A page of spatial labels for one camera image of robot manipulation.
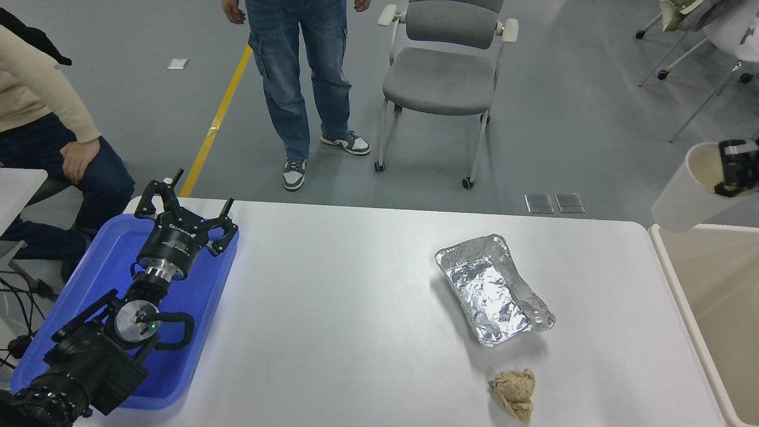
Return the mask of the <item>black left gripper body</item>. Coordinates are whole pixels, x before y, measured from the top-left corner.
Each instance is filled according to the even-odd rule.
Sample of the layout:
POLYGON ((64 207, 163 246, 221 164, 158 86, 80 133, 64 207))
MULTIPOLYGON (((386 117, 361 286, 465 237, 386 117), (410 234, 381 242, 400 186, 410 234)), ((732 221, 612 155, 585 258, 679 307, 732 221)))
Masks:
POLYGON ((200 229, 203 221, 194 213, 158 214, 136 262, 144 270, 157 268, 171 271, 173 279, 187 278, 200 249, 208 243, 207 232, 200 229))

